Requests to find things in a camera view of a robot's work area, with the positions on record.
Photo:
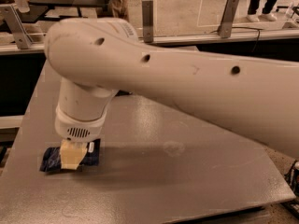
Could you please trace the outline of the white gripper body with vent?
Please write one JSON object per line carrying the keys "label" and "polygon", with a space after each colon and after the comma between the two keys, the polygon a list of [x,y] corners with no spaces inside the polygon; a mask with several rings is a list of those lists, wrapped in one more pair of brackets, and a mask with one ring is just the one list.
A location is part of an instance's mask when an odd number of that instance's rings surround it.
{"label": "white gripper body with vent", "polygon": [[107,112],[104,112],[99,119],[80,121],[69,117],[57,106],[54,121],[55,130],[56,133],[65,140],[72,142],[91,142],[99,137],[106,115]]}

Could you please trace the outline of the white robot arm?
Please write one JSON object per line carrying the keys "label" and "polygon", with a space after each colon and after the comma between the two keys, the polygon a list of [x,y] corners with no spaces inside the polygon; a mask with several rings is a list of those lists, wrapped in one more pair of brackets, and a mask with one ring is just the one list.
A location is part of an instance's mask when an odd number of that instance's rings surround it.
{"label": "white robot arm", "polygon": [[155,47],[118,18],[58,21],[44,52],[62,78],[55,129],[64,139],[97,138],[112,98],[129,91],[299,156],[296,62]]}

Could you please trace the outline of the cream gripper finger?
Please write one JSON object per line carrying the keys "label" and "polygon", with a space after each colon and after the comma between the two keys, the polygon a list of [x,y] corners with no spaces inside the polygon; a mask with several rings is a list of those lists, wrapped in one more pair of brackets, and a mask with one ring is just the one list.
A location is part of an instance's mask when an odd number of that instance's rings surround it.
{"label": "cream gripper finger", "polygon": [[76,170],[87,153],[87,144],[63,140],[60,146],[60,158],[63,169]]}

